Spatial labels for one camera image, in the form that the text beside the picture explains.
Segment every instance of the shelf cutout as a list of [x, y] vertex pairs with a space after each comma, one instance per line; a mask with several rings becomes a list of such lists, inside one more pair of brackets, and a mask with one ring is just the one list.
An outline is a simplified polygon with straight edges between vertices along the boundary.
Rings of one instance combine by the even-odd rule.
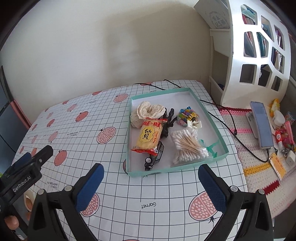
[[255, 69], [257, 69], [257, 65], [255, 64], [243, 64], [239, 82], [245, 84], [254, 84], [256, 74]]
[[285, 63], [285, 57], [274, 47], [272, 47], [271, 52], [271, 61], [274, 65], [274, 67], [280, 71], [281, 73], [284, 72], [284, 63]]
[[274, 78], [274, 82], [272, 83], [271, 88], [272, 88], [273, 90], [275, 90], [275, 91], [278, 91], [279, 88], [280, 88], [280, 86], [281, 86], [281, 84], [282, 84], [282, 82], [283, 82], [283, 80], [282, 80], [281, 78], [279, 78], [278, 76], [276, 76], [276, 77]]
[[260, 32], [257, 32], [257, 39], [260, 48], [261, 58], [267, 57], [268, 55], [268, 41]]
[[270, 39], [273, 41], [270, 22], [263, 16], [261, 16], [261, 27], [268, 37], [270, 37]]
[[257, 24], [257, 13], [247, 5], [241, 5], [242, 20], [244, 24]]
[[244, 56], [256, 58], [256, 50], [252, 32], [244, 33]]
[[271, 78], [271, 74], [272, 74], [271, 69], [268, 64], [264, 64], [264, 65], [261, 65], [260, 71], [261, 73], [258, 80], [258, 85], [266, 87], [268, 80]]
[[276, 41], [280, 48], [284, 49], [284, 38], [283, 34], [281, 33], [280, 29], [277, 26], [274, 26], [276, 30]]

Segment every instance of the rice cracker package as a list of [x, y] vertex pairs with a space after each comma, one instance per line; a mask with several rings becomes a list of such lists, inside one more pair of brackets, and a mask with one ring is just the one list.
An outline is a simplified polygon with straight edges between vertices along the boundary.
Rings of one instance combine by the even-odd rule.
[[131, 150], [139, 153], [148, 152], [151, 155], [157, 156], [157, 144], [163, 130], [163, 125], [167, 121], [167, 119], [145, 119], [136, 146]]

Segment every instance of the yellow label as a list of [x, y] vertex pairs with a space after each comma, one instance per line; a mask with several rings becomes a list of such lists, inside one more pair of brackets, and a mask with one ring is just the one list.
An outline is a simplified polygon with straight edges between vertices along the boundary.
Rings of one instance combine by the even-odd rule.
[[154, 128], [152, 126], [144, 127], [140, 135], [140, 142], [149, 142], [153, 138]]
[[270, 164], [274, 168], [276, 174], [278, 175], [278, 177], [281, 181], [282, 178], [284, 177], [284, 175], [286, 174], [285, 168], [283, 167], [283, 165], [281, 164], [279, 158], [277, 157], [277, 155], [275, 153], [273, 153], [270, 156], [269, 160], [270, 160]]

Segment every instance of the table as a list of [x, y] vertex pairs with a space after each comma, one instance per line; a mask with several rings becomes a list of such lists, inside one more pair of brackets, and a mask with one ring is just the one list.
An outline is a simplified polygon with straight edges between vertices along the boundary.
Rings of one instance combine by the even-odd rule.
[[[195, 80], [173, 82], [191, 88], [202, 100], [212, 101], [203, 85]], [[163, 89], [176, 87], [166, 81], [153, 85]], [[94, 163], [101, 163], [105, 177], [96, 191], [99, 206], [91, 216], [83, 216], [98, 240], [202, 241], [221, 213], [194, 216], [192, 201], [206, 195], [198, 179], [198, 168], [137, 178], [124, 172], [129, 98], [151, 91], [158, 89], [138, 84], [123, 86], [74, 98], [44, 110], [26, 134], [14, 161], [25, 152], [34, 154], [45, 145], [52, 146], [54, 155], [43, 165], [42, 178], [31, 188], [35, 195], [41, 188], [52, 192], [74, 185]], [[210, 104], [205, 107], [223, 120], [216, 107]], [[247, 191], [233, 140], [222, 124], [213, 120], [227, 144], [229, 155], [210, 167], [228, 185]], [[106, 144], [98, 144], [98, 135], [108, 127], [115, 128], [114, 135]], [[58, 215], [69, 240], [75, 240], [62, 211], [58, 210]], [[241, 211], [229, 240], [234, 239], [243, 215]]]

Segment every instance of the metal screw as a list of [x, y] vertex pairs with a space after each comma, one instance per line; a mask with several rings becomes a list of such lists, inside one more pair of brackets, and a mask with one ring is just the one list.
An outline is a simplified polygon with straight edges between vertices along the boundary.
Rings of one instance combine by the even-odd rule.
[[39, 195], [42, 195], [44, 193], [44, 189], [40, 189], [39, 191], [38, 191], [38, 194]]
[[72, 190], [72, 186], [71, 186], [71, 185], [65, 186], [64, 190], [65, 190], [66, 192], [69, 192], [69, 191]]
[[231, 186], [230, 190], [233, 192], [237, 192], [239, 189], [236, 186]]
[[265, 194], [265, 192], [264, 192], [263, 189], [259, 189], [258, 192], [259, 192], [260, 194], [262, 194], [262, 195]]

